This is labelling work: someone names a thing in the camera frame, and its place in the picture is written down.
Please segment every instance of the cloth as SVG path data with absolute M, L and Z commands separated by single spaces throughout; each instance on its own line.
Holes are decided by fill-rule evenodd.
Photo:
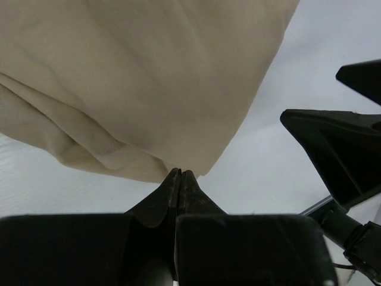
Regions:
M 206 174 L 243 122 L 298 0 L 4 0 L 0 132 L 62 164 Z

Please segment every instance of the wire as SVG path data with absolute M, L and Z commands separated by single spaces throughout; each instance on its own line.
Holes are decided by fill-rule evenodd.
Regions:
M 334 263 L 333 265 L 334 267 L 340 268 L 340 269 L 356 270 L 356 267 L 353 265 L 344 265 L 344 264 L 337 264 L 337 263 Z

